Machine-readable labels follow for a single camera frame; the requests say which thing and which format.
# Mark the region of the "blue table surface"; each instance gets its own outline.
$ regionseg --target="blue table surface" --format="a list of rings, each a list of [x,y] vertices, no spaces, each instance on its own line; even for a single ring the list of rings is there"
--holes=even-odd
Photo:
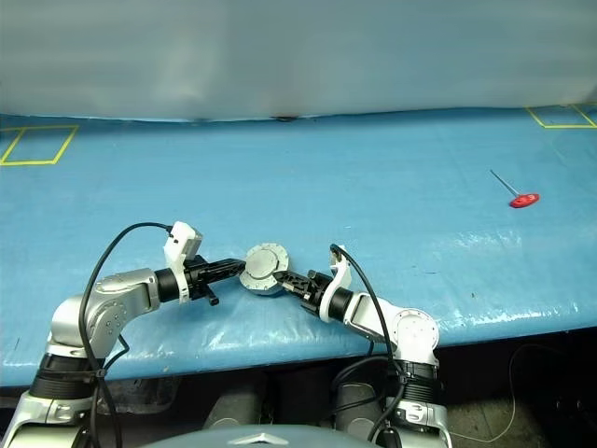
[[[142,220],[189,223],[209,260],[280,243],[300,273],[326,272],[329,244],[344,244],[380,296],[438,321],[441,344],[597,323],[597,129],[544,129],[519,109],[195,124],[2,117],[0,128],[56,124],[79,128],[55,164],[0,166],[2,386],[31,382],[54,309]],[[13,138],[0,133],[0,153]],[[51,159],[63,140],[28,130],[6,161]],[[510,208],[491,168],[541,200]],[[162,231],[137,231],[104,274],[163,268],[164,243]],[[367,349],[288,295],[254,296],[236,279],[214,290],[216,307],[170,302],[131,322],[132,350],[110,378]]]

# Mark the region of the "round metal disc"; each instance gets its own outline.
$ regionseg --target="round metal disc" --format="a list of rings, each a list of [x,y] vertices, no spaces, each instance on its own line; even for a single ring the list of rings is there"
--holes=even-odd
[[[396,342],[395,355],[400,359],[436,364],[433,350],[439,341],[437,322],[427,313],[406,308],[392,322],[391,338]]]
[[[276,243],[256,245],[246,254],[241,283],[256,294],[275,294],[281,287],[273,277],[273,273],[286,271],[288,264],[288,253],[281,245]]]

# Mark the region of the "gray disc object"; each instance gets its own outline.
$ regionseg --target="gray disc object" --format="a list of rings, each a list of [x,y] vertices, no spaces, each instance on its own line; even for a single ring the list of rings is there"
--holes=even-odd
[[[281,245],[276,243],[256,245],[246,254],[241,283],[255,294],[262,296],[275,294],[282,287],[273,278],[273,273],[286,271],[288,265],[288,253]]]

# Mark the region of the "white backdrop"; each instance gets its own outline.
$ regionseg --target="white backdrop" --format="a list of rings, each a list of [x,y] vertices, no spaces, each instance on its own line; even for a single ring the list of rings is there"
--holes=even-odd
[[[242,119],[596,97],[596,0],[0,0],[5,114]]]

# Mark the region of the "dark floor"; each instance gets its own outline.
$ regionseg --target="dark floor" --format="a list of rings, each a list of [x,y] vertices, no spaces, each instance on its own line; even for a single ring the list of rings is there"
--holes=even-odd
[[[590,329],[438,350],[454,447],[597,446],[597,385],[592,369],[595,336],[597,330]],[[321,425],[330,412],[329,382],[347,362],[122,384],[120,389],[129,399],[120,403],[121,410],[128,407],[147,413],[121,416],[125,446],[137,447],[201,429],[222,391],[264,374],[268,379],[264,421]],[[149,405],[135,402],[134,392],[141,389],[141,395],[152,394]],[[14,391],[2,392],[6,397]],[[11,404],[14,401],[2,400],[3,430]],[[107,424],[104,417],[105,446],[111,446]]]

